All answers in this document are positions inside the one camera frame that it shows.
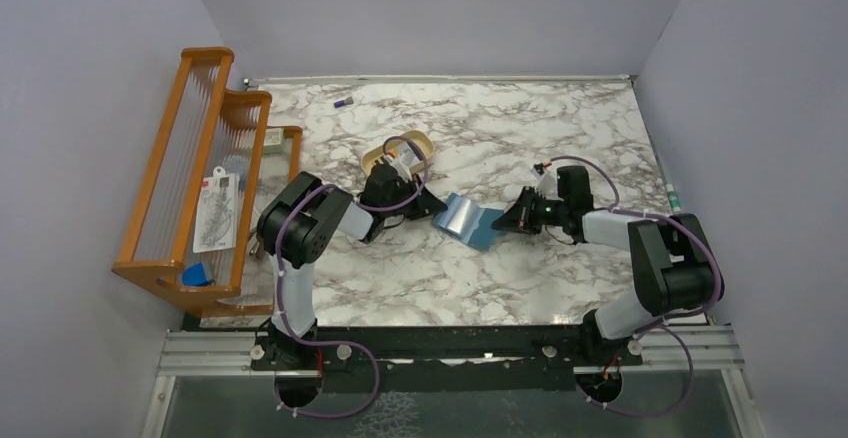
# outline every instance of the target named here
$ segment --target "wooden rack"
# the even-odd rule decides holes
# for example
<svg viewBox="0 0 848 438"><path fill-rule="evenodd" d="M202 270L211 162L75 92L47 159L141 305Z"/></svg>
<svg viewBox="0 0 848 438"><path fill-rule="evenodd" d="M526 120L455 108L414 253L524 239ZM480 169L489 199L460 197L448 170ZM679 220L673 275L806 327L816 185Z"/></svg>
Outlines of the wooden rack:
<svg viewBox="0 0 848 438"><path fill-rule="evenodd" d="M267 314L271 305L237 307L218 300L241 294L262 145L271 109L264 91L226 89L228 48L187 48L181 55L133 214L112 271L196 316ZM289 177L298 172L302 130L293 140ZM241 166L235 248L194 254L192 238L203 178L222 162ZM192 287L179 277L203 261L215 282Z"/></svg>

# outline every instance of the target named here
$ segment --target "gray wall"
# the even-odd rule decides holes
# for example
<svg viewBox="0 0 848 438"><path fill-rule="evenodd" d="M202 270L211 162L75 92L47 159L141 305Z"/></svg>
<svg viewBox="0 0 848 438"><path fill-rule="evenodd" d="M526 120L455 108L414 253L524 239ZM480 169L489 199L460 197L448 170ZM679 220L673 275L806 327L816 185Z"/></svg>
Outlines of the gray wall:
<svg viewBox="0 0 848 438"><path fill-rule="evenodd" d="M0 0L0 436L136 436L179 314L110 273L200 0Z"/></svg>
<svg viewBox="0 0 848 438"><path fill-rule="evenodd" d="M203 0L251 78L635 74L679 0Z"/></svg>
<svg viewBox="0 0 848 438"><path fill-rule="evenodd" d="M636 84L772 437L848 425L846 4L682 0Z"/></svg>

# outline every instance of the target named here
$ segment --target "white marble surface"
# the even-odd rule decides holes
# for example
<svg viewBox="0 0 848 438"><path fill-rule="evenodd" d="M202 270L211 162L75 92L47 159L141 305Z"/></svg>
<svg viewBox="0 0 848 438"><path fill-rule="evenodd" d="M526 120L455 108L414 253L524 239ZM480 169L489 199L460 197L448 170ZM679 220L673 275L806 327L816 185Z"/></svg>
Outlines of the white marble surface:
<svg viewBox="0 0 848 438"><path fill-rule="evenodd" d="M436 144L428 184L483 206L506 208L534 185L533 163L571 154L615 180L622 206L668 213L647 133L627 84L265 85L271 125L304 128L301 168L361 191L362 154L411 129ZM335 109L352 96L354 104ZM263 161L262 209L285 183L283 158ZM596 205L612 192L594 172ZM553 233L569 241L559 230ZM314 305L322 325L566 324L631 286L627 253L548 234L506 234L482 253L429 219L407 222L364 245L336 233L316 267ZM271 300L270 272L250 263L251 303ZM206 319L249 326L256 320Z"/></svg>

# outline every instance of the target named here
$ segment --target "marble table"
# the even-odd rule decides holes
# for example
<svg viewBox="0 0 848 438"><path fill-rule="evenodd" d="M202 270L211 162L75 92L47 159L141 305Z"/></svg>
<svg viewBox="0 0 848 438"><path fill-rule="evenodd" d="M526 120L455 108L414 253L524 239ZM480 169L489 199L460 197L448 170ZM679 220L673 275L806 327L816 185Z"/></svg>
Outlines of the marble table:
<svg viewBox="0 0 848 438"><path fill-rule="evenodd" d="M533 163L578 155L615 180L622 207L669 213L660 173L627 83L279 84L269 124L304 128L301 168L359 192L364 152L419 129L436 144L428 187L505 209L534 185ZM354 104L333 108L352 96ZM256 208L286 183L283 157L263 160ZM612 200L591 173L596 205ZM579 323L631 286L629 256L566 245L552 235L506 234L480 252L430 224L406 222L365 245L336 233L315 271L322 325L514 325ZM248 263L243 303L270 303L267 266ZM204 326L251 326L263 317L207 318Z"/></svg>

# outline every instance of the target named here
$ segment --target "gray marble vein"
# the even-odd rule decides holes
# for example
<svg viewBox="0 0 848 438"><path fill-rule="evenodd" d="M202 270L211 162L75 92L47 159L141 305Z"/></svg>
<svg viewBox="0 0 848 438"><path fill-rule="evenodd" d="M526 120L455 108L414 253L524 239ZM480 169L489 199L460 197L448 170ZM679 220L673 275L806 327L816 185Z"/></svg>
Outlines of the gray marble vein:
<svg viewBox="0 0 848 438"><path fill-rule="evenodd" d="M429 188L506 208L535 184L533 163L562 155L591 159L615 180L621 205L668 213L654 154L626 84L443 83L266 85L271 125L304 128L301 167L358 192L359 159L390 136L419 129L436 144ZM352 96L341 109L334 101ZM287 160L263 160L261 210L286 181ZM613 195L592 173L596 204ZM559 230L557 238L569 241ZM250 303L271 300L271 274L248 263ZM337 233L316 267L314 305L324 325L577 323L631 286L627 253L548 234L507 234L482 253L429 220L407 222L364 245ZM230 324L206 319L208 326Z"/></svg>

